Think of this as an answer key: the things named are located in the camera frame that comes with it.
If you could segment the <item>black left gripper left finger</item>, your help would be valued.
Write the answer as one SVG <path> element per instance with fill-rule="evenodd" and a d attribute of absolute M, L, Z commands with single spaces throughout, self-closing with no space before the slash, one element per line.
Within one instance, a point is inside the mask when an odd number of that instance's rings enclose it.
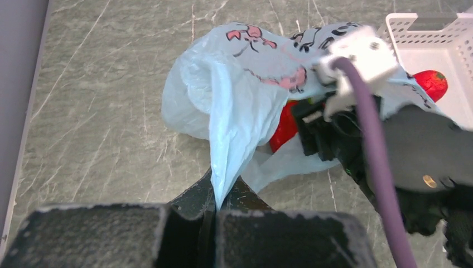
<path fill-rule="evenodd" d="M 207 267 L 208 171 L 169 203 L 49 204 L 21 224 L 2 267 Z"/>

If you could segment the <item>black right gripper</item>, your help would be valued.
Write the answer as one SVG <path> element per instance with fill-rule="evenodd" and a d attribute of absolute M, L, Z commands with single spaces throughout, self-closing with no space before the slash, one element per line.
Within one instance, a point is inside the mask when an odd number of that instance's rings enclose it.
<path fill-rule="evenodd" d="M 305 99 L 291 108 L 306 156 L 318 154 L 322 161 L 363 162 L 361 127 L 354 108 L 333 114 L 326 121 L 327 98 Z"/>

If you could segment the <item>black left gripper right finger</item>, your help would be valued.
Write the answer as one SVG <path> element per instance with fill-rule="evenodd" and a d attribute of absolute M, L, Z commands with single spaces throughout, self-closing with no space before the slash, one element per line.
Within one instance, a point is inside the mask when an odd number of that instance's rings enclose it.
<path fill-rule="evenodd" d="M 277 211 L 241 178 L 216 215 L 215 267 L 376 267 L 353 215 Z"/>

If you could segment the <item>red fake tomato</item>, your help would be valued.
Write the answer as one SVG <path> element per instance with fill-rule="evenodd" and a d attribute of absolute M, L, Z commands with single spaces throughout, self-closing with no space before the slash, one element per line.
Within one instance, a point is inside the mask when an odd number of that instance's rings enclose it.
<path fill-rule="evenodd" d="M 289 100 L 282 109 L 279 124 L 269 140 L 269 145 L 273 153 L 298 132 L 297 124 L 292 114 L 292 107 L 297 104 L 297 100 Z"/>

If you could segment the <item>blue printed plastic bag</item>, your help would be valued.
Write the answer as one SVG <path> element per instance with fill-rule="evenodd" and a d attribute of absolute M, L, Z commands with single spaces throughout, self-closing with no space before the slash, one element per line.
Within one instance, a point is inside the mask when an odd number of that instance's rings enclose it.
<path fill-rule="evenodd" d="M 335 88 L 311 71 L 332 44 L 363 30 L 384 47 L 379 31 L 355 22 L 311 28 L 291 38 L 232 22 L 197 39 L 173 64 L 162 96 L 168 128 L 210 142 L 211 184 L 217 207 L 241 176 L 258 192 L 269 183 L 340 165 L 306 156 L 292 134 L 280 151 L 257 152 L 282 124 L 288 101 L 321 99 Z"/>

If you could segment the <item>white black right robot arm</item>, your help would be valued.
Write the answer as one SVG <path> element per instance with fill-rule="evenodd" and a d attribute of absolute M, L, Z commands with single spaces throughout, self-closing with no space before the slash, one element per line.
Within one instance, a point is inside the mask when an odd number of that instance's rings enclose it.
<path fill-rule="evenodd" d="M 364 157 L 355 110 L 323 118 L 326 100 L 302 100 L 290 110 L 304 154 L 337 160 L 371 204 L 373 177 Z M 449 118 L 408 104 L 382 121 L 403 229 L 430 236 L 446 222 L 447 258 L 472 266 L 472 132 Z"/>

